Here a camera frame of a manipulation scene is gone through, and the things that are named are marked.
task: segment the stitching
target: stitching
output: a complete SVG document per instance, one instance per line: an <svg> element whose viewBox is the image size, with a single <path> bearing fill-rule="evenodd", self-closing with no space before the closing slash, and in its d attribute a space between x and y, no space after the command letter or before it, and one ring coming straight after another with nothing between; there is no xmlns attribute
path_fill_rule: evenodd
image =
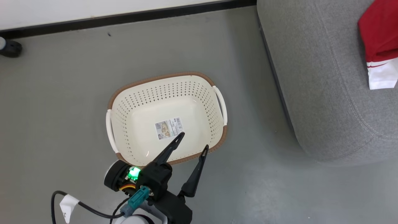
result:
<svg viewBox="0 0 398 224"><path fill-rule="evenodd" d="M378 134L378 135L381 135L381 136L384 136L384 137L387 137L387 138L397 138L397 139L398 139L398 137L386 136L386 135L383 135L383 134L381 134L381 133L378 133L378 132L377 132L375 129L373 129L373 128L363 119L363 117L361 116L361 113L359 112L358 107L357 107L357 105L355 104L355 101L354 101L354 99L353 99L351 93L349 93L348 86L345 84L344 79L343 79L343 77L341 76L341 69L340 69L340 67L339 67L338 65L336 66L337 62L335 61L334 52L333 52L333 49L331 48L331 43L330 43L330 40L329 40L329 34L328 34L327 29L326 29L326 26L324 25L324 22L323 22L322 18L320 17L320 10L319 10L319 8L318 8L318 5L316 4L316 2L314 2L314 5L315 5L315 8L316 8L317 14L318 14L318 15L317 15L318 23L319 23L319 25L321 25L321 27L323 28L323 30L324 30L325 33L326 33L326 39L327 39L328 45L329 45L329 47L330 47L330 52L329 52L329 54L330 54L330 56L331 56L331 58L332 58L333 65L334 65L334 67L335 67L335 69L336 69L336 71L337 71L337 75L339 76L339 81L340 81L340 83L342 84L343 92L344 92L345 98L346 98L346 100L348 101L348 104L349 104L349 106L350 106L350 108L351 108L351 111L354 113L354 116L356 117L356 119L358 120L358 122L360 123L360 125L361 125L365 130L367 130L368 132L369 132L369 130L368 130L366 127L370 128L374 133L376 133L376 134ZM356 113L357 113L358 116L360 117L361 121L362 121L363 123L365 123L366 127L359 121L359 119L358 119L356 113L354 112L354 110L353 110L353 108L352 108L352 106L351 106L350 101L348 100L348 97L347 97L347 95L346 95L346 93L345 93L346 91L347 91L347 93L348 93L349 96L350 96L350 100L352 101L352 103L353 103L353 105L354 105L354 108L355 108Z"/></svg>
<svg viewBox="0 0 398 224"><path fill-rule="evenodd" d="M328 33L327 33L327 30L326 30L326 27L325 27L325 25L323 24L323 21L320 19L320 10L319 10L318 5L316 4L316 2L314 2L314 5L315 5L316 12L317 12L318 23L319 23L319 25L322 27L322 29L326 32L326 40L328 41L328 46L329 46L329 48L330 48L329 55L330 55L330 57L331 57L331 59L332 59L332 61L333 61L333 66L334 66L334 68L335 68L335 70L336 70L336 73L337 73L337 75L338 75L338 77L339 77L339 81L340 81L340 83L341 83L341 86L343 87L343 93L344 93L345 99L347 100L348 105L350 106L350 109L351 109L352 113L354 114L355 118L357 119L358 123L359 123L365 130L367 130L367 131L370 133L370 131L361 123L361 121L359 120L358 116L357 116L356 113L354 112L354 110L353 110L353 108L352 108L352 106L351 106L351 103L350 103L349 100L348 100L347 94L345 93L345 92L346 92L345 85L343 84L343 82L342 82L342 80L341 80L342 78L341 78L341 76L340 76L340 74L339 74L339 72L338 72L339 70L337 69L337 66L336 66L335 57L334 57L333 54L332 54L332 47L331 47L330 40L329 40L329 38L328 38Z"/></svg>
<svg viewBox="0 0 398 224"><path fill-rule="evenodd" d="M381 138L380 136L377 136L377 138L380 139L380 140L383 140L383 141L392 141L392 142L397 142L398 141L398 139L387 140L387 139Z"/></svg>
<svg viewBox="0 0 398 224"><path fill-rule="evenodd" d="M377 136L375 136L375 135L371 136L368 140L366 140L366 142L365 142L365 144L364 144L363 146L361 146L361 147L355 149L355 150L352 151L352 152L345 153L345 154L343 154L343 155L339 155L339 156L336 156L336 157L333 157L333 158L318 159L318 161L320 161L320 162L330 162L330 161L333 161L333 160L341 159L341 158L343 158L343 157L347 157L347 156L350 156L350 155L352 155L352 154L355 154L356 152L358 152L359 150L361 150L361 149L363 149L365 146L367 146L374 138L377 138Z"/></svg>

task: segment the white stripe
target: white stripe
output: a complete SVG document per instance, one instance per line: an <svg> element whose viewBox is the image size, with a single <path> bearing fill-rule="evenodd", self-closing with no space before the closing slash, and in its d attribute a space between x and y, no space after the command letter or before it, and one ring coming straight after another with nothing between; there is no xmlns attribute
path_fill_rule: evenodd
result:
<svg viewBox="0 0 398 224"><path fill-rule="evenodd" d="M370 67L370 66L372 66L372 67L374 67L374 66L379 66L379 65L386 64L386 63L388 63L388 62L390 62L390 61L392 61L392 60L394 60L394 59L397 59L397 58L398 58L398 57L393 58L393 59L389 59L389 60L385 60L385 61L376 61L376 62L371 61L371 62L366 62L366 65L367 65L367 67Z"/></svg>

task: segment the white tag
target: white tag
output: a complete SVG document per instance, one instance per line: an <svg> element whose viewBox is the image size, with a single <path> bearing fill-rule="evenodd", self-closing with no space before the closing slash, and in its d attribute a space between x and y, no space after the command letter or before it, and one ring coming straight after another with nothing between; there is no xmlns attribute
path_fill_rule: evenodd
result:
<svg viewBox="0 0 398 224"><path fill-rule="evenodd" d="M155 124L158 139L176 137L184 131L180 118L173 118Z"/></svg>
<svg viewBox="0 0 398 224"><path fill-rule="evenodd" d="M66 223L69 223L70 215L77 203L79 203L79 200L70 195L66 195L64 199L62 199L61 203L59 203Z"/></svg>

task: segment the gray floor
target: gray floor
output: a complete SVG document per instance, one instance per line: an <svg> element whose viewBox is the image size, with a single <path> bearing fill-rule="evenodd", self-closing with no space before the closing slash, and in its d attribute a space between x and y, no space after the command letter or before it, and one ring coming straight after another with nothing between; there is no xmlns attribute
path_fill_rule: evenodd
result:
<svg viewBox="0 0 398 224"><path fill-rule="evenodd" d="M330 168L301 151L283 115L255 7L19 41L21 58L0 58L2 223L50 223L55 190L111 213L125 196L103 185L116 159L105 131L107 102L124 84L179 71L210 76L229 118L226 142L208 156L197 195L187 199L192 223L398 220L396 160ZM172 192L195 164L174 166ZM77 207L71 223L108 220Z"/></svg>

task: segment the cable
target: cable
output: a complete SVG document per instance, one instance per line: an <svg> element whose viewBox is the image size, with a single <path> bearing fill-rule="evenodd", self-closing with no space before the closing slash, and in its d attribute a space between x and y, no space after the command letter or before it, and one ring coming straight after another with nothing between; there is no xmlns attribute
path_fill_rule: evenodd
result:
<svg viewBox="0 0 398 224"><path fill-rule="evenodd" d="M54 211L54 201L55 201L55 196L56 196L57 194L60 194L60 195L63 195L63 196L66 196L66 195L67 195L67 193L65 193L65 192L63 192L63 191L54 191L53 195L51 196L51 218L52 218L52 220L53 220L53 224L57 224L57 223L55 222L55 211ZM98 212L97 210L91 208L90 206L84 204L84 203L81 202L81 201L79 201L78 204L79 204L81 207L83 207L83 208L89 210L90 212L92 212L92 213L94 213L94 214L96 214L96 215L98 215L98 216L104 217L104 218L111 218L111 219L113 219L113 218L122 217L122 216L124 215L123 212L121 212L121 213L118 214L118 215L115 215L115 214L113 214L113 215L107 215L107 214L104 214L104 213L102 213L102 212Z"/></svg>
<svg viewBox="0 0 398 224"><path fill-rule="evenodd" d="M102 212L98 212L98 211L95 210L94 208L92 208L92 207L90 207L90 206L84 204L84 203L81 202L81 201L79 201L78 204L79 204L81 207L83 207L83 208L89 210L90 212L92 212L92 213L94 213L94 214L96 214L96 215L98 215L98 216L104 217L104 218L119 218L119 217L122 217L122 216L124 215L124 213L122 212L122 213L120 213L120 214L118 214L118 215L111 216L111 215L104 214L104 213L102 213Z"/></svg>
<svg viewBox="0 0 398 224"><path fill-rule="evenodd" d="M124 203L126 203L126 201L128 201L130 198L126 198L125 200L123 200L117 207L116 209L113 211L112 215L114 216L117 212L117 210L119 210L120 207L122 207L122 205Z"/></svg>
<svg viewBox="0 0 398 224"><path fill-rule="evenodd" d="M63 192L63 191L54 191L53 195L51 196L51 218L52 218L52 220L53 220L53 224L57 224L57 223L55 222L55 211L54 211L54 200L55 200L55 196L56 196L57 194L60 194L60 195L63 195L63 196L67 195L67 194L66 194L65 192Z"/></svg>
<svg viewBox="0 0 398 224"><path fill-rule="evenodd" d="M121 186L119 188L119 190L123 190L123 189L126 189L126 188L134 188L135 189L135 185L134 184L127 184L127 185Z"/></svg>

